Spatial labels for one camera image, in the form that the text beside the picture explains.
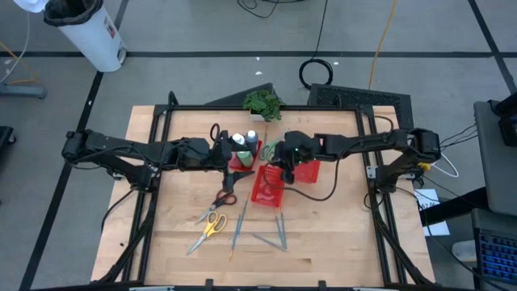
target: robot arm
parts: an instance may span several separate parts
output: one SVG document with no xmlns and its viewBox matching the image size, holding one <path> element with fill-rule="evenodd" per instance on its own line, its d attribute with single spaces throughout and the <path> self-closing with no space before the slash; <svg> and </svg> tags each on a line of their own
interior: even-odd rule
<svg viewBox="0 0 517 291">
<path fill-rule="evenodd" d="M 214 129 L 217 130 L 215 137 L 212 135 Z M 92 130 L 68 132 L 61 155 L 73 165 L 92 162 L 106 168 L 109 175 L 125 176 L 132 188 L 140 191 L 153 190 L 157 186 L 155 178 L 161 171 L 221 171 L 223 189 L 231 192 L 239 179 L 254 173 L 230 174 L 228 161 L 232 151 L 249 149 L 229 137 L 228 131 L 219 131 L 218 124 L 213 125 L 211 136 L 214 140 L 212 148 L 205 139 L 198 137 L 145 144 L 108 137 Z M 144 165 L 135 166 L 120 157 L 140 159 Z"/>
<path fill-rule="evenodd" d="M 303 162 L 320 160 L 333 162 L 351 154 L 378 150 L 398 150 L 402 155 L 386 166 L 379 166 L 369 179 L 375 179 L 382 192 L 394 192 L 400 175 L 420 162 L 435 162 L 440 156 L 439 139 L 436 133 L 425 129 L 405 131 L 394 129 L 389 133 L 365 137 L 344 137 L 335 134 L 316 133 L 309 137 L 299 131 L 285 133 L 285 141 L 276 145 L 273 163 L 282 168 L 282 180 L 294 183 L 294 169 Z"/>
</svg>

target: red basket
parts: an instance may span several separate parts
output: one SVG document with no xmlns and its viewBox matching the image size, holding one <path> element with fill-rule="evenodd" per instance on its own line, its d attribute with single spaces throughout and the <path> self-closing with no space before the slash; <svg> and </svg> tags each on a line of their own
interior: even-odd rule
<svg viewBox="0 0 517 291">
<path fill-rule="evenodd" d="M 228 166 L 230 167 L 230 169 L 235 170 L 235 171 L 251 171 L 251 169 L 253 168 L 253 165 L 255 164 L 255 161 L 257 160 L 257 157 L 259 156 L 261 147 L 262 147 L 262 141 L 258 140 L 257 154 L 253 157 L 253 163 L 251 164 L 251 167 L 244 167 L 242 165 L 241 161 L 239 160 L 239 158 L 237 157 L 236 153 L 232 153 L 232 159 L 229 160 Z"/>
<path fill-rule="evenodd" d="M 284 186 L 284 181 L 280 178 L 282 172 L 283 170 L 277 167 L 260 166 L 253 186 L 251 200 L 260 205 L 280 207 L 284 194 L 284 190 L 281 189 Z M 266 175 L 267 182 L 273 187 L 270 187 L 264 181 L 264 175 Z"/>
<path fill-rule="evenodd" d="M 320 164 L 320 161 L 310 161 L 296 166 L 294 168 L 295 181 L 302 183 L 316 183 L 317 173 L 320 171 Z"/>
</svg>

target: small bottle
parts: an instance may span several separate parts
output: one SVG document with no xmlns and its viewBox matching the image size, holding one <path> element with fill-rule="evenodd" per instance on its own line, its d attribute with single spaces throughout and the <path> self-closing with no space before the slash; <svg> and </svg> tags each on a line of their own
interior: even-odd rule
<svg viewBox="0 0 517 291">
<path fill-rule="evenodd" d="M 248 131 L 246 134 L 246 145 L 250 148 L 251 154 L 253 156 L 257 155 L 257 144 L 259 143 L 259 139 L 257 138 L 257 133 L 254 130 Z"/>
<path fill-rule="evenodd" d="M 239 145 L 244 146 L 246 144 L 246 140 L 240 133 L 235 133 L 233 135 L 233 140 L 237 142 Z M 241 161 L 241 164 L 244 167 L 253 166 L 253 156 L 251 155 L 250 151 L 237 152 L 237 158 L 239 158 L 239 161 Z"/>
</svg>

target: yellow cable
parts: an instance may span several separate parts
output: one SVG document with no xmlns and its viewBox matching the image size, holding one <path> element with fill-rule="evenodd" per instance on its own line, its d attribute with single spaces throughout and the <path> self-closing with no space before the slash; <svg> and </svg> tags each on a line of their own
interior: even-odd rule
<svg viewBox="0 0 517 291">
<path fill-rule="evenodd" d="M 389 25 L 391 24 L 391 18 L 393 18 L 393 14 L 395 14 L 395 7 L 397 6 L 398 0 L 393 0 L 393 6 L 391 7 L 391 12 L 389 13 L 389 19 L 388 23 L 386 24 L 385 31 L 382 34 L 382 37 L 380 38 L 379 46 L 377 47 L 377 50 L 375 51 L 375 56 L 373 58 L 372 62 L 372 70 L 370 71 L 370 82 L 368 83 L 368 89 L 372 87 L 372 81 L 373 81 L 373 74 L 375 73 L 375 64 L 377 63 L 377 56 L 379 56 L 380 48 L 382 47 L 382 43 L 385 42 L 386 32 L 388 32 Z"/>
<path fill-rule="evenodd" d="M 2 46 L 15 60 L 18 60 L 18 57 L 15 55 L 15 53 L 13 53 L 3 42 L 0 41 L 0 46 Z M 12 82 L 10 82 L 9 84 L 11 85 L 14 85 L 14 84 L 20 84 L 20 83 L 24 83 L 24 82 L 38 82 L 39 81 L 39 76 L 38 76 L 38 73 L 33 69 L 31 68 L 29 65 L 27 65 L 23 60 L 19 60 L 20 64 L 22 64 L 23 66 L 25 66 L 25 68 L 27 70 L 29 70 L 32 74 L 32 78 L 31 79 L 20 79 L 20 80 L 14 80 Z"/>
</svg>

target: green plant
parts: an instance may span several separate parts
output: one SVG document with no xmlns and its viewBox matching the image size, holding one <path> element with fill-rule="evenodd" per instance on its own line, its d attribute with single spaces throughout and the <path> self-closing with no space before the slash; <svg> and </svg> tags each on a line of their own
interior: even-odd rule
<svg viewBox="0 0 517 291">
<path fill-rule="evenodd" d="M 282 119 L 280 105 L 283 104 L 274 91 L 261 90 L 247 94 L 243 107 L 259 113 L 266 122 L 270 122 Z"/>
</svg>

